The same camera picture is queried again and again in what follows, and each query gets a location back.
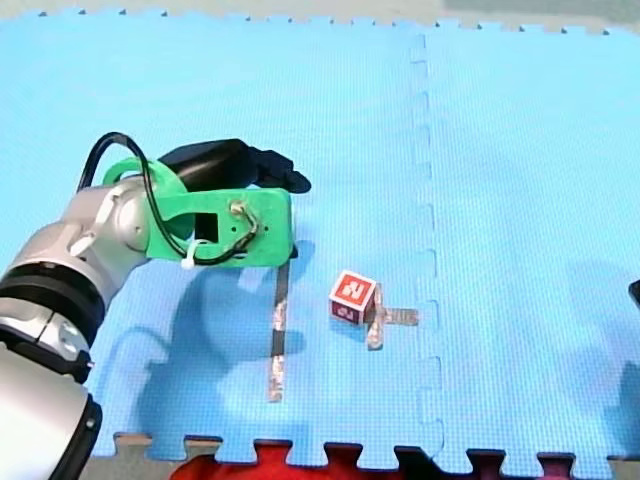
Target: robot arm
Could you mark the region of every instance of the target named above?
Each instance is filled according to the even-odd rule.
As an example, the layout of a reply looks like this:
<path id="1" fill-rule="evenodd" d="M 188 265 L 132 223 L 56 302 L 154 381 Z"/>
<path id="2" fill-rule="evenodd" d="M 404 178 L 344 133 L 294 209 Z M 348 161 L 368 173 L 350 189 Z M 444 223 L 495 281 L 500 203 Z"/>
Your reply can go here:
<path id="1" fill-rule="evenodd" d="M 132 149 L 142 175 L 91 187 L 97 162 L 111 143 Z M 290 230 L 289 204 L 265 208 L 267 197 L 251 200 L 261 190 L 243 190 L 251 184 L 276 187 L 276 199 L 308 191 L 308 180 L 289 160 L 226 140 L 177 148 L 152 166 L 169 176 L 152 177 L 144 154 L 128 137 L 105 135 L 89 155 L 62 218 L 33 234 L 0 280 L 0 478 L 80 475 L 101 424 L 100 406 L 82 386 L 93 366 L 90 348 L 129 274 L 153 257 L 154 239 L 164 247 L 154 251 L 168 259 L 184 257 L 192 236 L 204 240 L 207 251 L 218 254 L 195 258 L 194 253 L 201 265 L 277 265 L 283 251 L 285 261 L 295 255 L 292 236 L 269 239 L 258 223 L 268 217 Z M 173 184 L 173 195 L 156 198 L 163 182 Z M 160 218 L 163 205 L 177 203 L 183 208 L 176 212 L 189 213 L 182 224 Z M 209 205 L 217 208 L 215 215 L 205 211 Z M 246 232 L 226 238 L 243 218 L 249 222 Z M 233 229 L 222 232 L 225 222 L 235 222 Z"/>

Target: silver tape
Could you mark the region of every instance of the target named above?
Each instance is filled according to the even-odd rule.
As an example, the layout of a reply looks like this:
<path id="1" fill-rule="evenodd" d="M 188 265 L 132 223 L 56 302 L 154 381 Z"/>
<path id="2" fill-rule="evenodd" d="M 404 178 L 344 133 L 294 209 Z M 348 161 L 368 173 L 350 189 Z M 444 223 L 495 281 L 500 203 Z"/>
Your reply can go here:
<path id="1" fill-rule="evenodd" d="M 373 307 L 365 317 L 367 324 L 367 348 L 380 350 L 384 343 L 384 325 L 418 325 L 418 311 L 411 308 L 386 308 L 382 297 L 382 285 L 377 284 L 373 293 Z"/>
<path id="2" fill-rule="evenodd" d="M 386 323 L 409 327 L 418 325 L 420 315 L 417 310 L 411 308 L 388 308 L 387 313 Z"/>
<path id="3" fill-rule="evenodd" d="M 382 286 L 376 285 L 373 293 L 373 307 L 371 308 L 367 326 L 367 348 L 380 350 L 384 343 L 384 324 L 387 317 L 387 309 L 382 301 Z"/>
<path id="4" fill-rule="evenodd" d="M 278 269 L 276 299 L 272 317 L 271 358 L 269 359 L 269 402 L 282 401 L 284 391 L 284 342 L 289 296 L 289 262 Z"/>

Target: interlocking foam tile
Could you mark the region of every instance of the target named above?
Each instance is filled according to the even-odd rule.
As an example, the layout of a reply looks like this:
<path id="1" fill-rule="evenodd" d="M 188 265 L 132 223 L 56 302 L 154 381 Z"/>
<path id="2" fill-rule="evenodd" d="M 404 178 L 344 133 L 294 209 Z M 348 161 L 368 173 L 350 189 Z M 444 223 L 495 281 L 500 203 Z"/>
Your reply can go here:
<path id="1" fill-rule="evenodd" d="M 445 471 L 640 453 L 640 39 L 425 32 Z"/>
<path id="2" fill-rule="evenodd" d="M 402 445 L 452 473 L 468 450 L 505 451 L 503 473 L 535 476 L 536 455 L 568 453 L 579 478 L 638 455 L 637 37 L 118 12 L 1 26 L 0 260 L 60 214 L 112 129 L 151 156 L 238 136 L 314 189 L 296 198 L 283 402 L 266 401 L 274 272 L 154 261 L 93 348 L 96 454 L 143 432 L 154 458 L 218 436 L 223 461 L 269 439 L 322 465 L 342 442 L 365 468 L 394 467 Z M 343 268 L 420 326 L 368 352 L 327 316 Z"/>
<path id="3" fill-rule="evenodd" d="M 255 461 L 257 439 L 291 441 L 300 465 L 325 464 L 326 442 L 361 444 L 364 468 L 396 467 L 396 446 L 442 447 L 439 364 L 420 345 L 429 322 L 389 326 L 384 349 L 369 352 L 363 330 L 328 316 L 343 268 L 382 282 L 390 306 L 431 300 L 415 289 L 434 265 L 424 46 L 411 26 L 370 20 L 114 9 L 3 24 L 2 264 L 58 218 L 110 130 L 151 157 L 239 137 L 287 155 L 314 184 L 295 199 L 283 401 L 267 402 L 275 272 L 154 261 L 132 274 L 92 349 L 87 385 L 104 409 L 96 455 L 114 453 L 117 432 L 150 435 L 155 459 L 183 458 L 185 435 L 221 437 L 217 458 L 229 462 Z M 124 155 L 110 150 L 102 172 Z"/>

